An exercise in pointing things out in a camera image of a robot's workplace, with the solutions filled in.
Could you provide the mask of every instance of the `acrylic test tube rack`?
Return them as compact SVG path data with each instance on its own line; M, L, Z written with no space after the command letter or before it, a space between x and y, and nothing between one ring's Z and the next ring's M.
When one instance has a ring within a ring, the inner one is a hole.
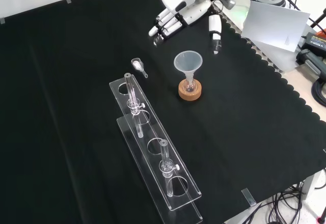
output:
M165 224L197 224L201 192L133 75L110 83L123 116L117 119Z

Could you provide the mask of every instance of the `white paper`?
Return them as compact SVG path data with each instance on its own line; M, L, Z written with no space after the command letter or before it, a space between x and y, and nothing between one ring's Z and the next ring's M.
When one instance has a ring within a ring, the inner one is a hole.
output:
M242 36L294 52L310 14L252 1Z

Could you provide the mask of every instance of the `glass test tube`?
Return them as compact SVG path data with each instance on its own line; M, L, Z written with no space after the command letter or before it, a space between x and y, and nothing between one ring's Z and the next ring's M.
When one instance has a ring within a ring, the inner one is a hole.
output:
M170 160L169 156L169 144L167 140L159 141L161 147L161 156L162 156L162 164L161 170L163 172L163 176L165 177L165 183L167 186L167 195L169 197L173 196L173 186L171 177L173 175L173 164Z
M127 86L127 90L128 90L128 95L129 95L129 103L130 103L130 107L131 108L131 113L134 117L134 121L136 124L136 130L137 130L137 134L138 137L142 138L143 135L143 130L142 130L142 125L141 125L141 120L140 120L140 111L139 111L139 104L137 104L137 100L136 100L136 96L134 93L134 88L131 82L131 74L130 73L126 73L124 74L125 80L126 80L126 86Z

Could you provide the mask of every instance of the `black tablecloth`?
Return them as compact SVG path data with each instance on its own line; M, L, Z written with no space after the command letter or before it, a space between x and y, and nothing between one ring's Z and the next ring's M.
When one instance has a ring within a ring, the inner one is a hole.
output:
M72 0L0 26L3 223L158 223L125 145L109 83L135 74L202 192L206 223L326 167L326 127L286 80L223 21L209 49L208 18L155 48L159 0ZM201 98L186 102L174 57L195 50ZM136 73L139 57L149 75Z

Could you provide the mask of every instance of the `acrylic base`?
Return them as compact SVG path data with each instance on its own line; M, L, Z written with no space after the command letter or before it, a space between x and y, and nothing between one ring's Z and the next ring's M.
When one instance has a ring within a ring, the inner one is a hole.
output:
M182 206L174 211L171 211L160 189L157 187L155 179L146 163L145 157L139 148L130 127L124 116L117 119L120 130L124 136L124 139L129 147L129 150L138 166L140 173L144 179L144 182L148 188L148 191L154 201L154 204L158 210L158 213L164 224L198 224L203 221L194 202Z

